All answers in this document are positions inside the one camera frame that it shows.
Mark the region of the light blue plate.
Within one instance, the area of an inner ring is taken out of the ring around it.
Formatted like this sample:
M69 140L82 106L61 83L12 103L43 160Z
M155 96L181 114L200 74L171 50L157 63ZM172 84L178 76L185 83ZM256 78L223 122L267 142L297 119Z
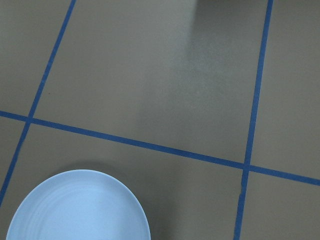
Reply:
M8 240L149 240L146 214L116 178L95 170L56 174L17 208Z

